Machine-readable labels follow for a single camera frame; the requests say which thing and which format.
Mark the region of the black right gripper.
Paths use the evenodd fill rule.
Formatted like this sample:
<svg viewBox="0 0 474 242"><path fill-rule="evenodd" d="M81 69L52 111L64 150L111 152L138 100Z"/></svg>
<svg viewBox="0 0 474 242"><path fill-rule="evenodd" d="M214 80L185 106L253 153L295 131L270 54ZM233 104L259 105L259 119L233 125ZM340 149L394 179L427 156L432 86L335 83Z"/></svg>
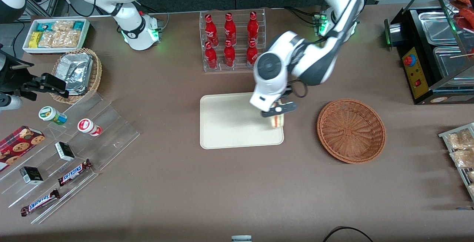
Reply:
<svg viewBox="0 0 474 242"><path fill-rule="evenodd" d="M49 92L63 98L69 97L66 82L49 73L40 76L40 82L32 82L36 76L28 68L34 64L18 59L1 50L0 90L3 94L37 100L34 92Z"/></svg>

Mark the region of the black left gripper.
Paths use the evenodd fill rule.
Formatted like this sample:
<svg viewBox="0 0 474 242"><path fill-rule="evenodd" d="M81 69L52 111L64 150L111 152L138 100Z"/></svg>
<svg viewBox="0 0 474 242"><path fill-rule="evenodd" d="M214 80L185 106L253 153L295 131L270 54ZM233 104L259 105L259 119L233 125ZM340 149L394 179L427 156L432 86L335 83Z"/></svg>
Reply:
<svg viewBox="0 0 474 242"><path fill-rule="evenodd" d="M270 106L270 109L267 112L261 111L261 116L265 118L269 117L271 125L276 125L276 116L280 116L280 122L284 123L285 113L293 112L298 108L298 105L295 102L282 102L286 101L288 96L293 93L293 90L286 90L283 95Z"/></svg>

